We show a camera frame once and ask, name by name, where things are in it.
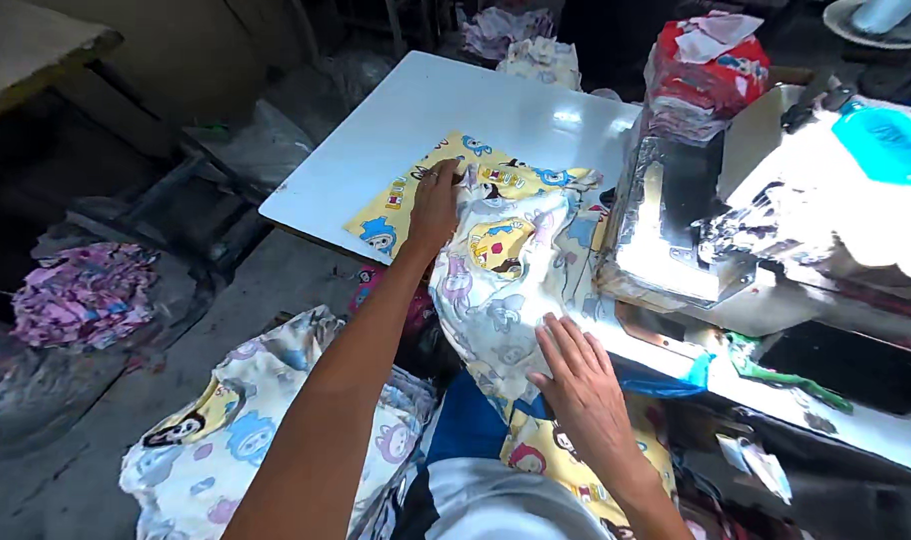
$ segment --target fabric scrap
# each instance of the fabric scrap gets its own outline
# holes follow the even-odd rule
[[[496,6],[476,13],[462,23],[465,50],[488,60],[502,60],[512,43],[553,34],[553,15],[545,7],[513,15]]]
[[[753,353],[759,346],[760,340],[734,331],[727,331],[725,335],[729,338],[729,361],[735,366],[740,377],[756,379],[771,385],[798,387],[825,405],[837,411],[852,414],[852,402],[849,399],[824,388],[818,382],[798,374],[779,373],[757,364],[753,359]]]
[[[554,37],[537,35],[512,43],[496,71],[582,92],[576,45],[557,43]]]
[[[109,347],[152,319],[156,257],[136,244],[99,242],[41,259],[12,298],[12,336],[33,347]]]

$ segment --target white table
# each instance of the white table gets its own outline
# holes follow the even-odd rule
[[[302,162],[259,208],[281,227],[329,247],[389,264],[391,259],[342,225],[450,130],[546,168],[592,167],[612,187],[634,144],[634,104],[523,80],[412,52]],[[578,321],[624,359],[682,377],[692,362],[626,335],[618,323]],[[713,362],[709,390],[809,430],[806,411],[833,423],[835,440],[911,469],[911,419],[856,405],[851,416],[798,393],[739,377]]]
[[[258,211],[300,236],[380,263],[342,225],[451,130],[549,169],[591,167],[615,186],[640,107],[408,53]]]

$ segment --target green fabric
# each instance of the green fabric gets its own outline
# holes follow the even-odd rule
[[[798,374],[779,373],[755,363],[752,359],[752,352],[759,346],[759,339],[734,331],[726,332],[726,337],[729,338],[729,361],[736,367],[736,371],[741,377],[757,379],[774,385],[798,387],[827,406],[846,414],[852,414],[852,403],[849,399],[823,388],[814,380]]]

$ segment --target fabric pile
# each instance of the fabric pile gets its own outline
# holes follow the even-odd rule
[[[100,242],[40,260],[12,299],[12,335],[33,347],[105,349],[152,319],[156,254]]]
[[[141,507],[136,538],[219,538],[276,429],[344,322],[325,305],[231,350],[202,396],[151,428],[122,460],[119,486]],[[403,467],[435,389],[393,367],[372,423],[349,530]]]
[[[647,135],[704,146],[766,91],[762,19],[713,10],[669,21],[645,65]]]
[[[498,63],[496,71],[547,85],[558,85],[570,91],[582,91],[576,45],[556,43],[554,37],[537,35],[533,39],[512,43],[505,59]]]
[[[487,60],[502,60],[512,43],[536,36],[548,38],[554,28],[553,15],[545,7],[513,15],[493,6],[476,13],[471,23],[462,23],[462,38],[466,51]]]

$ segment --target pink fabric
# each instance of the pink fabric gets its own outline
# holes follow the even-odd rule
[[[369,296],[369,292],[375,289],[376,285],[383,279],[385,270],[374,266],[362,266],[358,271],[358,288],[355,289],[355,296],[349,304],[349,312],[357,313],[359,307]],[[424,284],[420,284],[415,289],[415,296],[408,305],[408,313],[405,315],[405,325],[402,327],[402,334],[407,336],[416,333],[425,327],[426,322],[436,314],[436,307],[433,305],[433,299],[429,296],[429,289]]]
[[[152,319],[155,259],[135,244],[100,242],[40,260],[12,298],[12,336],[33,347],[105,349]]]

